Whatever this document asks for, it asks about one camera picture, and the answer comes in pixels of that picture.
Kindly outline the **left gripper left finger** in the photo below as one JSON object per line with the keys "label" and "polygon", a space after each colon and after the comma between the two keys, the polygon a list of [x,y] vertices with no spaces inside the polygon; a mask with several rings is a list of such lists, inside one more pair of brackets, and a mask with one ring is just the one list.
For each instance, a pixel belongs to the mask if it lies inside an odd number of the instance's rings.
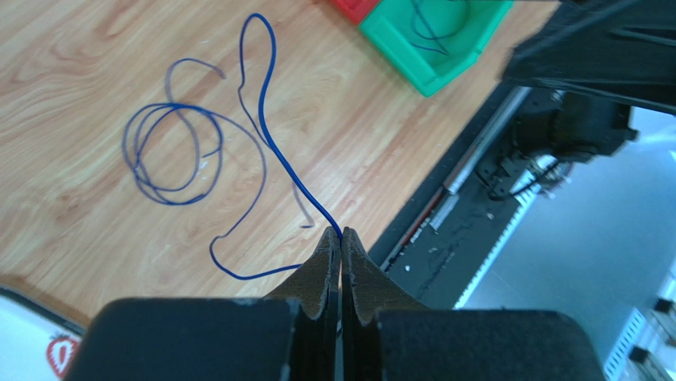
{"label": "left gripper left finger", "polygon": [[340,238],[261,298],[123,298],[91,322],[68,380],[331,380]]}

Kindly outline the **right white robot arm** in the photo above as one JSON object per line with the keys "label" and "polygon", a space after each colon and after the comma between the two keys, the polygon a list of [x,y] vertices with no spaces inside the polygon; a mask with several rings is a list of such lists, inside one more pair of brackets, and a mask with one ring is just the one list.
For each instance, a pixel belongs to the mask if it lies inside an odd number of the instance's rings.
{"label": "right white robot arm", "polygon": [[561,96],[509,122],[509,158],[549,155],[560,164],[611,156],[637,138],[632,107],[675,111],[675,4],[563,1],[513,49],[501,77]]}

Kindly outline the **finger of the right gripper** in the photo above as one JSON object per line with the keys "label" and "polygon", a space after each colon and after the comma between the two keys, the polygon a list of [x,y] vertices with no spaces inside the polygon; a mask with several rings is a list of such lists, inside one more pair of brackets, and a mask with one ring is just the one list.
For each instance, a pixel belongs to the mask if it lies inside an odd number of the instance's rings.
{"label": "finger of the right gripper", "polygon": [[673,1],[562,1],[517,45],[503,81],[675,111]]}

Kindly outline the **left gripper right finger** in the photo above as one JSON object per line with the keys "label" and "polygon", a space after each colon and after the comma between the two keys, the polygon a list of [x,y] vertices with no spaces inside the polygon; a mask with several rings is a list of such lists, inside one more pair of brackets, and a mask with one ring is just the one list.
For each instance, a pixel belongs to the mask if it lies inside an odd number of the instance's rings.
{"label": "left gripper right finger", "polygon": [[341,240],[347,380],[601,380],[584,329],[550,310],[434,310]]}

